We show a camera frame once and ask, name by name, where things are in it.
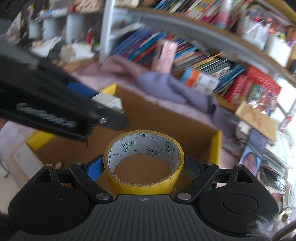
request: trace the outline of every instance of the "pink box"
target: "pink box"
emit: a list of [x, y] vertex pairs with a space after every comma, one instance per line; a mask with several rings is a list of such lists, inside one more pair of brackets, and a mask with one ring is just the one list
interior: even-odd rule
[[165, 39], [158, 40], [151, 70], [161, 74], [169, 74], [172, 69], [177, 47], [178, 44], [175, 42]]

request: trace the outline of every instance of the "white inner tape core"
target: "white inner tape core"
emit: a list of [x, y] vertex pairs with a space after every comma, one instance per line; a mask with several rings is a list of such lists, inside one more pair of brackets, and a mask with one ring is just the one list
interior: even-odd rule
[[170, 165], [172, 173], [178, 169], [181, 161], [180, 151], [171, 140], [153, 133], [135, 133], [120, 139], [110, 148], [108, 166], [111, 173], [122, 159], [134, 154], [161, 158]]

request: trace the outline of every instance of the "tape roll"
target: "tape roll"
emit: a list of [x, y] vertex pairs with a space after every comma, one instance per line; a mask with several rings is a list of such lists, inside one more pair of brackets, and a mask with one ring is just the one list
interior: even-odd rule
[[[157, 156], [166, 161], [172, 174], [157, 183], [136, 185], [114, 175], [116, 165], [134, 154]], [[156, 131], [130, 131], [115, 138], [104, 153], [104, 167], [112, 189], [117, 194], [168, 194], [173, 189], [184, 164], [184, 152], [172, 137]]]

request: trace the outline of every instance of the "ribbed gray surface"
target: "ribbed gray surface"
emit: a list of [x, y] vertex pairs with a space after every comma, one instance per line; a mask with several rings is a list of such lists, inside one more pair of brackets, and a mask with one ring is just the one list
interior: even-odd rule
[[30, 235], [19, 231], [11, 241], [255, 241], [221, 234], [206, 226], [190, 205], [177, 204], [169, 195], [119, 195], [97, 205], [88, 219], [62, 234]]

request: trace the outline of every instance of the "cardboard box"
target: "cardboard box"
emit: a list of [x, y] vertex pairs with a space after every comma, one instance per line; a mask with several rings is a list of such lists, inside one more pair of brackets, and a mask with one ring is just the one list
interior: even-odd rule
[[[87, 163], [99, 154], [103, 154], [107, 145], [121, 133], [133, 130], [152, 130], [174, 138], [183, 148], [185, 155], [191, 155], [199, 163], [218, 164], [222, 143], [221, 131], [145, 101], [142, 97], [124, 88], [117, 87], [115, 95], [121, 98], [125, 114], [129, 118], [129, 124], [124, 131], [118, 132], [97, 126], [88, 142], [54, 137], [34, 151], [40, 161], [43, 164], [61, 162], [65, 167], [75, 162]], [[179, 179], [183, 182], [177, 182], [178, 190], [188, 185], [186, 174], [181, 173]]]

